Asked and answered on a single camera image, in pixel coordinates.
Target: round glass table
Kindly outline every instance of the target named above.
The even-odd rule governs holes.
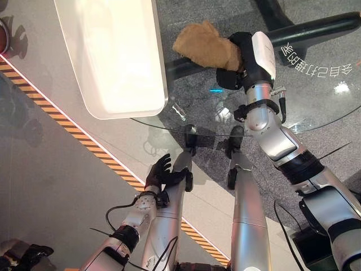
[[[277,11],[272,5],[277,3],[275,0],[267,0],[263,6],[244,6],[241,2],[245,1],[230,1],[230,6],[216,5],[205,11],[199,11],[196,3],[188,3],[195,5],[194,9],[188,6],[184,14],[174,12],[175,8],[182,8],[174,3],[157,2],[168,103],[157,116],[134,118],[135,121],[176,132],[193,124],[198,134],[211,136],[229,136],[232,128],[239,125],[233,112],[246,102],[243,88],[219,87],[215,69],[203,69],[186,59],[176,60],[181,56],[171,50],[184,26],[204,19],[210,20],[225,37],[237,31],[261,30],[268,35],[276,56],[274,88],[286,89],[284,126],[295,133],[325,126],[360,107],[361,47],[356,41],[361,41],[361,18],[359,12],[347,13],[361,9],[357,1],[346,1],[349,5],[331,1],[335,6],[322,12],[310,12],[298,3],[278,6]],[[227,13],[225,9],[233,13],[219,17],[215,14],[217,8],[222,9],[222,15]],[[270,11],[277,16],[269,16]]]

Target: white tray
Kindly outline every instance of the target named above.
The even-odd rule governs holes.
[[[97,119],[157,115],[167,99],[153,0],[54,0],[87,110]]]

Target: robotic arm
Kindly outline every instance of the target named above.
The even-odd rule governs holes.
[[[176,185],[188,173],[187,168],[179,172],[170,172],[170,166],[169,154],[153,165],[146,180],[145,191],[136,198],[121,226],[88,259],[80,268],[81,271],[124,269],[130,254],[157,216],[157,210],[169,203],[166,191],[161,192],[161,185]]]
[[[328,234],[339,270],[361,270],[361,205],[289,129],[282,127],[276,115],[278,106],[271,100],[275,58],[270,40],[262,32],[253,36],[237,32],[230,40],[241,49],[244,71],[218,69],[217,82],[228,89],[244,87],[247,105],[235,111],[235,119],[245,122],[248,133],[303,197],[301,211],[313,226]],[[280,98],[284,119],[284,96]]]

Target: black cable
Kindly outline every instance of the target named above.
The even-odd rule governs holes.
[[[173,251],[173,249],[174,249],[175,244],[177,243],[177,241],[178,241],[178,237],[177,237],[177,240],[175,240],[175,241],[174,241],[174,243],[173,243],[172,247],[170,248],[170,251],[169,251],[169,254],[168,254],[168,258],[167,258],[167,261],[165,262],[165,265],[164,265],[164,268],[162,269],[162,271],[164,271],[164,270],[165,270],[165,268],[167,267],[167,265],[168,265],[168,261],[169,261],[169,258],[170,258],[170,255],[171,255],[171,253],[172,253],[172,251]]]
[[[98,233],[103,233],[103,234],[105,234],[105,235],[107,235],[107,236],[110,235],[109,233],[106,233],[106,232],[104,232],[104,231],[102,231],[102,230],[98,230],[98,229],[94,229],[94,228],[89,228],[89,229],[95,230],[95,231],[97,231]]]
[[[279,203],[277,202],[277,200],[275,200],[275,202],[276,202],[276,204],[277,204],[278,207],[281,207],[287,214],[289,214],[289,215],[294,219],[294,221],[295,221],[295,222],[297,223],[297,225],[298,225],[298,228],[300,229],[300,232],[303,233],[303,230],[302,230],[302,228],[301,228],[301,226],[300,226],[300,223],[298,223],[297,219],[296,219],[286,208],[284,208],[281,204],[279,204]]]
[[[98,229],[94,229],[94,228],[89,228],[89,229],[95,230],[95,231],[97,231],[98,233],[103,233],[103,234],[105,234],[105,235],[107,235],[107,236],[110,235],[110,234],[108,234],[108,233],[106,233],[106,232],[104,232],[104,231],[102,231],[102,230],[98,230]],[[142,270],[142,271],[149,271],[148,269],[144,269],[143,267],[140,267],[139,265],[133,264],[131,261],[128,261],[128,263],[129,263],[130,265],[132,265],[132,266],[134,266],[134,267]]]
[[[352,143],[352,141],[351,141],[351,142],[349,142],[349,143],[346,143],[346,144],[342,145],[341,147],[339,147],[339,148],[337,148],[337,149],[335,149],[335,150],[333,150],[333,151],[331,151],[331,152],[327,153],[326,155],[322,156],[322,157],[321,157],[321,158],[319,158],[318,160],[324,159],[324,158],[325,158],[325,157],[327,157],[328,155],[333,154],[334,152],[336,152],[336,151],[338,151],[338,150],[342,149],[343,147],[346,147],[348,144],[351,144],[351,143]]]
[[[106,222],[108,223],[108,225],[111,227],[111,229],[112,229],[113,231],[116,231],[116,229],[113,227],[113,225],[112,225],[111,222],[109,221],[109,214],[110,214],[110,212],[114,211],[115,209],[121,209],[121,208],[131,207],[131,206],[133,206],[133,205],[135,204],[135,202],[137,202],[137,200],[138,200],[138,198],[135,197],[132,203],[130,203],[130,204],[128,204],[128,205],[114,206],[114,207],[110,208],[110,209],[107,211],[107,213],[105,214],[105,220],[106,220]]]
[[[164,257],[164,255],[165,255],[166,252],[168,251],[168,248],[169,248],[169,246],[170,246],[170,244],[171,244],[171,242],[172,242],[173,240],[175,240],[174,243],[176,243],[177,240],[178,240],[178,236],[172,238],[172,239],[169,241],[168,245],[166,246],[166,248],[165,248],[165,250],[163,251],[162,255],[160,255],[160,258],[157,260],[157,263],[156,263],[155,266],[153,267],[152,271],[155,271],[155,270],[157,269],[157,266],[159,265],[159,263],[161,262],[162,258]]]
[[[134,267],[136,267],[136,268],[138,268],[138,269],[140,269],[140,270],[142,270],[142,271],[148,271],[148,269],[145,269],[145,268],[143,268],[143,267],[140,267],[139,265],[133,264],[133,263],[131,263],[130,261],[128,261],[128,264],[130,264],[130,265],[132,265],[132,266],[134,266]]]
[[[275,214],[276,214],[276,217],[277,217],[277,219],[278,219],[278,222],[279,222],[280,225],[281,225],[281,228],[282,228],[282,231],[283,231],[283,233],[284,233],[284,236],[286,237],[286,241],[287,241],[289,250],[291,250],[291,253],[292,253],[292,256],[293,256],[294,260],[296,261],[299,269],[300,269],[301,271],[305,271],[305,270],[303,269],[300,261],[298,261],[296,254],[295,254],[294,251],[293,251],[293,248],[292,248],[291,243],[290,243],[290,241],[289,241],[289,238],[288,238],[288,235],[287,235],[287,233],[286,233],[286,230],[284,229],[284,226],[283,226],[283,224],[282,224],[282,222],[281,222],[281,219],[280,219],[279,216],[278,216],[277,209],[276,209],[276,201],[273,202],[273,209],[274,209],[274,211],[275,211]]]

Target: striped warning tape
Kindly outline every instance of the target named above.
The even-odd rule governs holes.
[[[19,89],[25,93],[34,103],[40,106],[50,117],[68,131],[74,138],[82,143],[89,151],[98,157],[104,164],[117,173],[123,180],[137,191],[144,191],[144,185],[139,182],[130,172],[120,165],[113,157],[106,153],[95,141],[80,130],[75,123],[64,116],[54,107],[41,93],[33,88],[29,82],[19,75],[7,62],[0,58],[0,71],[9,78]],[[198,243],[205,251],[211,254],[218,262],[226,266],[229,259],[193,228],[185,219],[182,220],[181,229]]]

